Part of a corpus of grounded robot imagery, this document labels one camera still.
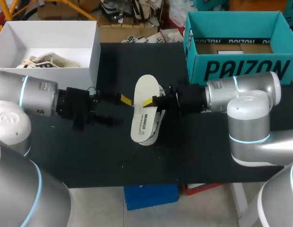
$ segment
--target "blue box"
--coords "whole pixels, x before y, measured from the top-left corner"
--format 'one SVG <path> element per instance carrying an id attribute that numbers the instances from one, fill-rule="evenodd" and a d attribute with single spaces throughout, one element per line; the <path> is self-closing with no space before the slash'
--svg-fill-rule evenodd
<path id="1" fill-rule="evenodd" d="M 288 22 L 289 26 L 293 26 L 293 0 L 287 1 L 284 17 Z"/>
<path id="2" fill-rule="evenodd" d="M 273 53 L 198 54 L 195 42 L 270 44 Z M 264 71 L 293 80 L 293 32 L 281 12 L 190 12 L 183 45 L 191 83 Z"/>
<path id="3" fill-rule="evenodd" d="M 124 197 L 128 210 L 178 201 L 179 190 L 176 184 L 156 186 L 125 186 Z"/>
<path id="4" fill-rule="evenodd" d="M 214 7 L 228 2 L 228 0 L 193 0 L 198 11 L 212 10 Z"/>

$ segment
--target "teal box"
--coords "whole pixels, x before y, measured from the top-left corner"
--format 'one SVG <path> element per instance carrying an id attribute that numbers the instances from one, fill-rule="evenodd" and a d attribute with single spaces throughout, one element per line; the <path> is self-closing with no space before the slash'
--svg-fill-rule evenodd
<path id="1" fill-rule="evenodd" d="M 289 26 L 293 26 L 293 0 L 287 1 L 284 17 L 288 22 Z"/>
<path id="2" fill-rule="evenodd" d="M 195 42 L 270 44 L 273 53 L 198 54 Z M 293 32 L 281 12 L 190 12 L 183 45 L 191 83 L 264 71 L 293 80 Z"/>
<path id="3" fill-rule="evenodd" d="M 198 11 L 212 10 L 214 7 L 228 2 L 228 0 L 193 0 Z"/>

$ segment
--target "shoe box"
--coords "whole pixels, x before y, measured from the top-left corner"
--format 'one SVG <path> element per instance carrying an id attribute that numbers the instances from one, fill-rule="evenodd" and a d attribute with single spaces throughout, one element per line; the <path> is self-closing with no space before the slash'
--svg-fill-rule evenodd
<path id="1" fill-rule="evenodd" d="M 16 68 L 30 56 L 49 52 L 79 63 L 80 68 Z M 0 71 L 53 80 L 60 89 L 95 86 L 99 58 L 96 21 L 10 21 L 0 33 Z"/>
<path id="2" fill-rule="evenodd" d="M 191 83 L 263 71 L 293 80 L 293 32 L 282 12 L 189 12 L 183 45 Z"/>

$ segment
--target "white sandal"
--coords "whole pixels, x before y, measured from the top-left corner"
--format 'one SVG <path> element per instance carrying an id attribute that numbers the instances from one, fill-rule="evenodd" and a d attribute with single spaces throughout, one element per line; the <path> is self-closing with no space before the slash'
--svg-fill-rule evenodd
<path id="1" fill-rule="evenodd" d="M 153 96 L 165 96 L 163 88 L 152 75 L 140 77 L 134 93 L 131 137 L 133 141 L 144 146 L 151 145 L 157 140 L 165 113 L 165 110 L 157 112 L 157 107 L 143 108 L 143 102 Z"/>

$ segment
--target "cable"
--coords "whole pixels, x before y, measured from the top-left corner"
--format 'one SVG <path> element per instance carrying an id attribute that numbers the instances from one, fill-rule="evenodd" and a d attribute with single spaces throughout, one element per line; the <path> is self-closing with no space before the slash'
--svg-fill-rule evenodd
<path id="1" fill-rule="evenodd" d="M 93 88 L 94 90 L 96 90 L 96 88 L 95 88 L 95 87 L 93 87 L 93 86 L 90 86 L 90 87 L 87 89 L 87 91 L 88 91 L 88 90 L 90 90 L 91 88 Z"/>

